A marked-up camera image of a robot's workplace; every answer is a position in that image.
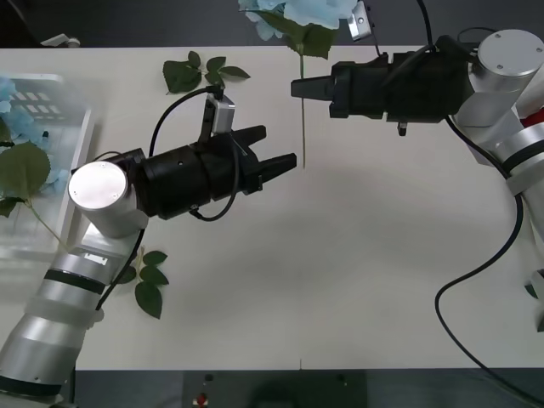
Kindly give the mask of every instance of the green stem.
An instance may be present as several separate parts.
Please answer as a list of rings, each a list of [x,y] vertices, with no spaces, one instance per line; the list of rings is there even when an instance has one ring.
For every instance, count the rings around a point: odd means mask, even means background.
[[[304,55],[300,54],[300,79],[304,79]],[[306,112],[304,98],[300,99],[303,113],[303,168],[306,168]]]
[[[47,224],[45,224],[45,222],[42,220],[42,218],[40,217],[40,214],[38,214],[36,212],[36,210],[34,209],[34,207],[32,206],[32,201],[30,200],[30,198],[28,200],[25,201],[25,205],[32,211],[32,213],[34,214],[34,217],[36,217],[36,219],[42,223],[42,225],[47,228],[47,230],[56,238],[56,240],[59,242],[59,244],[63,247],[63,249],[67,252],[69,252],[70,250],[68,249],[68,246],[60,239],[60,237],[52,230],[49,228],[49,226]]]

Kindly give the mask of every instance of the white table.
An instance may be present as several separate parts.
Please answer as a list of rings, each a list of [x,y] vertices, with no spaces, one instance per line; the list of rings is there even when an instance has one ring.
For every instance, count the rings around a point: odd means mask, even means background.
[[[407,48],[388,48],[406,51]],[[0,71],[56,73],[102,115],[91,154],[144,147],[166,96],[162,62],[187,48],[0,50]],[[287,48],[200,48],[226,55],[252,78],[229,83],[235,127],[263,124],[260,158],[302,157],[300,101],[289,96],[298,57]],[[338,60],[366,62],[373,48],[338,47],[306,59],[308,77]],[[176,110],[158,151],[200,132],[203,98]],[[161,320],[116,291],[88,333],[78,369],[326,369],[469,367],[434,315],[434,294],[507,239],[513,198],[499,174],[478,165],[445,124],[364,117],[332,120],[308,101],[308,167],[240,196],[228,217],[150,221],[144,244],[169,258]],[[224,202],[205,207],[215,213]],[[448,292],[444,316],[489,366],[543,367],[538,303],[524,291],[539,264],[525,229],[496,265]],[[45,270],[0,287],[0,341],[20,318]]]

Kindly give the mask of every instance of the black rubber ring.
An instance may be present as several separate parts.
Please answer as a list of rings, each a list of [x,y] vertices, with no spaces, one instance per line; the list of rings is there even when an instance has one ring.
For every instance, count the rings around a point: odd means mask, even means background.
[[[39,384],[0,376],[0,390],[32,397],[52,397],[60,392],[61,385]]]
[[[45,274],[43,279],[48,279],[50,281],[57,281],[65,283],[66,285],[80,287],[86,291],[97,293],[99,295],[105,289],[105,285],[96,280],[86,278],[85,276],[74,275],[71,273],[63,272],[62,270],[50,269],[48,273]]]
[[[508,157],[504,163],[502,163],[502,168],[505,172],[510,173],[517,165],[543,152],[544,140],[539,140]]]

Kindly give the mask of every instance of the clear plastic container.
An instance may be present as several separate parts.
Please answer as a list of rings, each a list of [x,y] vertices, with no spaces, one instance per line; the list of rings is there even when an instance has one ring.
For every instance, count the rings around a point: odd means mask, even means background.
[[[46,74],[3,74],[17,88],[12,107],[21,106],[49,132],[48,155],[52,167],[70,171],[87,159],[94,126],[91,106],[61,76]],[[38,195],[32,201],[45,223],[66,242],[74,205],[65,190],[58,195]],[[0,217],[0,269],[15,259],[49,262],[59,243],[31,211],[18,204],[9,218]]]

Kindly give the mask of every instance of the black floor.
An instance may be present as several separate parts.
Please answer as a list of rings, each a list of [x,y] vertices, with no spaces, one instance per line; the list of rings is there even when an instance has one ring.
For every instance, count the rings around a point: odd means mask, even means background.
[[[64,32],[84,47],[276,45],[263,42],[237,0],[13,0],[35,36]],[[365,0],[382,45],[423,45],[416,0]],[[435,38],[470,26],[520,28],[544,38],[542,0],[425,0]],[[477,39],[478,33],[468,39]],[[346,26],[337,44],[352,44]]]
[[[500,370],[544,398],[544,370]],[[83,371],[80,408],[524,408],[480,370]]]

